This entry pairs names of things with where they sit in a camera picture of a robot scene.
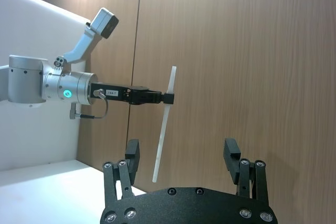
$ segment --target white plastic rod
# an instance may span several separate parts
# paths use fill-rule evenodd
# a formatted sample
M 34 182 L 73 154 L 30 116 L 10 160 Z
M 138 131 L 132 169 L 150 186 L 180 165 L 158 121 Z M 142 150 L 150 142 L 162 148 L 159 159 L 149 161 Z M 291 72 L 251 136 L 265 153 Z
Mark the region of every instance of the white plastic rod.
M 175 82 L 175 75 L 176 75 L 176 66 L 172 67 L 172 72 L 170 74 L 170 79 L 169 79 L 169 85 L 168 85 L 168 90 L 167 93 L 174 93 L 174 82 Z M 155 167 L 154 167 L 154 174 L 153 174 L 153 182 L 156 183 L 157 181 L 157 174 L 159 173 L 159 166 L 160 166 L 160 160 L 161 160 L 161 153 L 162 153 L 162 147 L 163 147 L 163 141 L 164 141 L 164 136 L 166 133 L 166 126 L 167 126 L 167 121 L 168 121 L 168 115 L 169 115 L 169 110 L 171 108 L 171 104 L 166 104 L 164 106 L 164 112 L 163 112 L 163 120 L 162 120 L 162 126 L 161 126 L 161 133 L 160 133 L 160 140 L 159 140 L 159 145 L 156 153 L 156 160 L 155 160 Z

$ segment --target wooden wall panel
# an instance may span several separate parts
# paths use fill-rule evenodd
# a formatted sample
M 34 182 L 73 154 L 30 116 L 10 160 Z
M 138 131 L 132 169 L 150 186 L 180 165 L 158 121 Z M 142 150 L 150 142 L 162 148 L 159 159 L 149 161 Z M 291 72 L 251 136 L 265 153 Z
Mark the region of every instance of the wooden wall panel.
M 131 107 L 136 186 L 233 193 L 224 137 L 267 163 L 279 223 L 333 223 L 336 0 L 140 0 L 134 85 L 165 90 L 177 65 L 158 183 L 163 106 Z
M 119 18 L 112 35 L 102 39 L 93 51 L 87 71 L 96 73 L 102 82 L 130 85 L 139 0 L 47 1 L 90 20 L 101 7 L 106 7 Z M 93 106 L 84 106 L 82 112 L 100 115 L 104 106 L 104 102 L 97 101 Z M 81 120 L 78 160 L 100 169 L 105 161 L 121 159 L 126 146 L 128 115 L 128 104 L 110 101 L 105 119 Z

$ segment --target bolt head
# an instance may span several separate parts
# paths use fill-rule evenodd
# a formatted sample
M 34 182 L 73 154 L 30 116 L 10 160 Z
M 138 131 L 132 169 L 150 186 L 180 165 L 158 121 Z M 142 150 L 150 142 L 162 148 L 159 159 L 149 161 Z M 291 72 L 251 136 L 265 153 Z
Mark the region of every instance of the bolt head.
M 243 159 L 242 161 L 240 161 L 243 165 L 248 165 L 249 161 L 247 161 L 246 159 Z
M 249 219 L 252 216 L 251 211 L 246 209 L 246 208 L 241 209 L 239 214 L 240 214 L 240 216 L 242 216 L 245 219 Z
M 110 222 L 114 222 L 117 218 L 117 215 L 115 213 L 107 215 L 105 218 L 105 221 L 110 223 Z
M 267 212 L 261 212 L 260 217 L 265 222 L 271 222 L 273 221 L 273 216 Z
M 257 164 L 257 166 L 265 166 L 265 163 L 262 162 L 262 161 L 258 161 L 256 164 Z
M 129 210 L 129 211 L 126 213 L 126 218 L 128 218 L 128 219 L 132 219 L 132 218 L 135 217 L 136 214 L 137 214 L 137 213 L 136 213 L 135 210 Z

